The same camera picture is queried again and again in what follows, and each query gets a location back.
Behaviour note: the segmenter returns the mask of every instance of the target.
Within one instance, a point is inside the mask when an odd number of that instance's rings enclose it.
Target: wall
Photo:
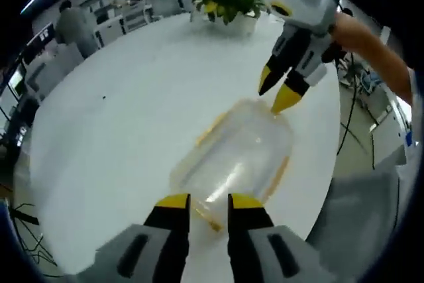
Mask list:
[[[382,31],[382,26],[377,23],[371,16],[368,16],[364,13],[361,9],[359,9],[352,1],[350,0],[342,0],[341,5],[343,7],[347,7],[353,12],[353,17],[357,18],[358,20],[362,21],[365,25],[370,28],[372,33],[374,33],[376,36],[380,36]]]
[[[389,35],[389,40],[387,42],[387,45],[389,48],[391,48],[394,52],[399,54],[401,58],[405,58],[403,56],[403,46],[402,43],[399,41],[399,38],[393,34],[393,31]]]

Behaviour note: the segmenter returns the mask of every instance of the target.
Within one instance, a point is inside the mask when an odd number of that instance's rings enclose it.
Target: black cable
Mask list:
[[[371,149],[372,149],[372,169],[375,170],[376,169],[376,164],[375,164],[375,156],[374,156],[374,136],[371,133]]]
[[[365,110],[368,113],[368,115],[371,117],[371,119],[373,120],[374,124],[378,126],[379,123],[378,123],[377,119],[373,116],[373,114],[371,113],[371,111],[370,111],[370,109],[368,108],[367,105],[365,105]]]
[[[395,219],[393,221],[393,229],[392,229],[392,233],[395,231],[396,229],[396,225],[398,225],[398,217],[399,217],[399,204],[400,204],[400,179],[397,178],[397,206],[396,206],[396,214],[395,214]]]
[[[57,266],[56,262],[54,262],[54,260],[52,260],[48,255],[44,254],[43,251],[38,251],[38,255],[40,255],[42,258],[45,258],[47,262]]]
[[[349,14],[350,16],[352,15],[352,11],[350,9],[345,9],[345,8],[342,7],[342,5],[340,4],[340,0],[338,1],[337,5],[340,7],[340,10],[342,12],[346,12],[346,14]],[[350,53],[350,59],[351,59],[351,61],[350,61],[349,68],[351,70],[353,70],[353,68],[354,68],[354,58],[353,58],[353,53],[352,52]],[[346,136],[347,136],[347,133],[348,133],[348,129],[349,129],[349,126],[350,126],[350,120],[352,119],[353,109],[354,109],[354,106],[355,106],[356,91],[358,89],[356,87],[356,76],[355,75],[354,75],[353,79],[354,79],[354,87],[353,87],[352,105],[350,106],[349,118],[347,120],[346,129],[344,130],[344,135],[343,135],[343,138],[342,138],[342,143],[340,144],[339,149],[337,151],[337,156],[340,154],[340,151],[342,150],[343,144],[345,143],[345,139],[346,139]]]
[[[16,209],[9,209],[9,213],[12,217],[16,217],[22,221],[31,223],[33,225],[40,225],[40,223],[38,222],[38,219],[36,217],[33,217],[31,215],[27,215],[26,213],[20,212],[19,210]]]
[[[0,106],[0,111],[2,112],[3,116],[6,117],[6,120],[8,122],[11,121],[11,118],[6,114],[6,112],[4,112],[3,108]]]
[[[31,204],[31,203],[23,203],[22,205],[20,205],[20,206],[18,206],[18,208],[20,208],[20,207],[23,207],[23,206],[25,206],[25,205],[31,205],[31,206],[33,206],[33,204]],[[12,220],[12,223],[13,223],[13,227],[15,228],[15,233],[17,234],[17,237],[18,237],[18,241],[19,241],[19,244],[21,245],[21,247],[22,247],[22,250],[24,251],[24,252],[28,252],[28,251],[30,251],[29,249],[28,249],[28,247],[27,247],[27,245],[25,244],[25,242],[23,241],[23,239],[22,239],[22,237],[21,237],[21,234],[19,233],[19,230],[18,230],[18,227],[17,227],[17,224],[16,224],[16,218],[15,217],[12,217],[11,218],[11,220]],[[28,226],[22,221],[22,220],[20,220],[21,221],[21,223],[26,227],[26,229],[29,231],[29,233],[31,234],[31,236],[35,239],[35,241],[36,242],[38,242],[38,239],[35,237],[35,235],[34,235],[34,233],[32,233],[32,231],[28,228]],[[38,244],[38,246],[39,247],[41,247],[44,251],[46,251],[46,253],[48,254],[48,255],[50,255],[51,257],[52,257],[52,255],[47,251],[47,249],[46,248],[44,248],[42,245],[41,245],[41,243],[40,244]],[[40,253],[41,253],[42,251],[39,251],[38,253],[37,253],[37,256],[38,256],[38,262],[36,262],[35,261],[35,259],[34,259],[34,257],[32,257],[32,255],[30,255],[30,257],[31,257],[31,259],[33,259],[33,261],[34,261],[34,263],[36,263],[36,264],[39,264],[40,263],[40,257],[41,258],[44,258],[44,259],[48,259],[48,258],[46,258],[45,256],[42,256],[42,255],[40,255]],[[51,262],[52,264],[54,264],[54,265],[56,265],[57,266],[57,264],[53,261],[53,260],[49,260],[48,262]],[[45,277],[47,277],[47,278],[61,278],[62,276],[59,276],[59,275],[50,275],[50,274],[45,274],[45,273],[42,273],[42,275],[44,275]]]
[[[23,226],[28,230],[28,232],[31,234],[31,237],[36,241],[36,242],[38,242],[38,239],[37,239],[37,237],[34,235],[34,233],[29,229],[29,227],[25,224],[25,222],[23,221],[23,220],[19,220],[22,224],[23,224]],[[48,254],[48,255],[50,255],[50,257],[53,257],[51,254],[50,254],[50,252],[48,252],[48,250],[41,244],[41,243],[39,243],[38,244],[38,247],[40,247],[40,248],[42,248],[44,251],[46,251],[46,253]]]
[[[343,124],[342,122],[340,122],[340,125],[342,125],[343,128],[346,129],[349,132],[349,134],[354,138],[354,140],[358,143],[358,145],[362,148],[362,150],[366,154],[368,154],[368,151],[365,149],[364,145],[362,145],[362,143],[360,142],[359,138],[345,124]]]
[[[353,64],[353,53],[352,52],[350,53],[350,58],[351,58],[352,61],[350,63],[349,68],[351,68],[351,70],[353,70],[354,64]],[[355,106],[356,91],[357,91],[357,87],[356,87],[356,76],[354,76],[353,79],[354,79],[354,81],[353,81],[354,84],[353,84],[352,105],[350,106],[350,112],[349,112],[349,117],[347,119],[346,129],[344,130],[344,135],[343,135],[343,138],[342,138],[342,143],[340,144],[339,149],[337,151],[337,156],[340,154],[340,151],[342,150],[343,144],[345,143],[346,136],[347,136],[347,133],[348,133],[348,128],[350,126],[350,120],[352,119],[353,109],[354,109],[354,106]]]
[[[42,273],[42,275],[44,275],[47,278],[63,278],[62,275],[50,275],[50,274],[44,274],[44,273]]]
[[[5,188],[8,192],[13,192],[13,190],[11,188],[9,188],[9,187],[7,187],[7,186],[5,186],[3,184],[0,184],[0,187]]]
[[[31,204],[31,203],[22,203],[21,205],[19,205],[18,207],[16,207],[15,208],[15,210],[18,210],[18,209],[20,209],[21,207],[24,207],[24,206],[31,206],[31,207],[34,207],[34,205],[33,204]],[[24,227],[27,229],[27,231],[31,234],[31,237],[36,241],[36,242],[38,242],[38,239],[37,239],[37,237],[34,235],[34,233],[31,231],[31,229],[29,229],[29,227],[24,223],[24,220],[22,220],[22,219],[19,219],[19,221],[24,225]],[[16,232],[17,232],[17,234],[18,234],[18,237],[20,237],[20,234],[19,234],[19,231],[18,231],[18,228],[17,228],[17,226],[15,226],[15,230],[16,230]],[[40,248],[42,248],[48,255],[50,255],[50,257],[53,257],[49,252],[48,252],[48,250],[41,244],[41,243],[39,243],[39,244],[37,244],[36,246],[35,246],[35,248],[33,248],[33,249],[29,249],[28,247],[26,247],[26,248],[24,248],[23,247],[23,250],[24,251],[28,251],[28,252],[34,252],[36,249],[37,249],[37,247],[40,247]]]
[[[22,208],[22,207],[25,207],[25,206],[30,206],[30,207],[35,207],[35,205],[33,205],[32,203],[22,203],[22,204],[20,204],[20,205],[18,205],[16,208],[14,208],[15,210],[18,210],[18,209],[20,209],[20,208]]]

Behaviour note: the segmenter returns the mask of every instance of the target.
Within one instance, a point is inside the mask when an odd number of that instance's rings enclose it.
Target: office desk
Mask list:
[[[126,34],[124,20],[122,15],[107,19],[101,24],[95,26],[94,36],[100,48],[104,48],[120,36]]]
[[[266,15],[251,38],[222,37],[183,14],[120,37],[90,56],[44,101],[32,130],[30,173],[38,218],[68,274],[143,224],[168,195],[169,175],[219,114],[258,98],[263,65],[282,30]],[[321,210],[336,160],[337,73],[285,111],[295,144],[266,209],[305,239]],[[274,100],[276,86],[264,96]],[[191,217],[183,282],[232,282],[226,234]]]

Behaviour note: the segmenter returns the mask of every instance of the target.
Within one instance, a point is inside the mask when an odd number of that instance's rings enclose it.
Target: office floor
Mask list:
[[[352,92],[340,88],[341,93],[341,125],[340,125],[340,142],[345,133],[345,128],[350,106],[352,103]],[[343,147],[341,148],[340,154],[337,156],[337,161],[334,169],[334,178],[343,178],[350,174],[365,172],[372,169],[372,141],[370,128],[374,124],[371,116],[361,109],[359,104],[355,104],[352,119],[349,126],[349,133],[346,136]],[[25,174],[25,171],[20,170],[20,174]],[[33,199],[28,187],[28,181],[24,181],[25,178],[15,178],[15,192],[14,192],[14,206],[18,207],[20,211],[36,215],[36,211],[32,205]],[[27,224],[36,239],[41,236],[40,228]],[[31,255],[35,262],[39,262],[38,266],[42,273],[51,276],[60,276],[61,272],[51,262],[48,253],[49,248],[46,246],[45,240],[41,240],[42,246],[47,249],[46,252],[41,246],[37,246],[36,239],[32,237],[29,230],[23,225],[22,222],[17,221],[17,227],[23,241],[27,245],[28,249],[33,250]]]
[[[346,88],[340,88],[341,125],[339,145],[348,122],[353,94]],[[348,133],[343,147],[337,156],[333,172],[334,178],[372,170],[372,139],[370,129],[374,124],[371,116],[355,103]]]

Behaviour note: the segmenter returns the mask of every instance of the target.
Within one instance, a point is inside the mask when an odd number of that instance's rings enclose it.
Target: gray shirt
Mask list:
[[[56,23],[56,40],[58,43],[70,44],[91,37],[92,24],[81,8],[65,9]]]

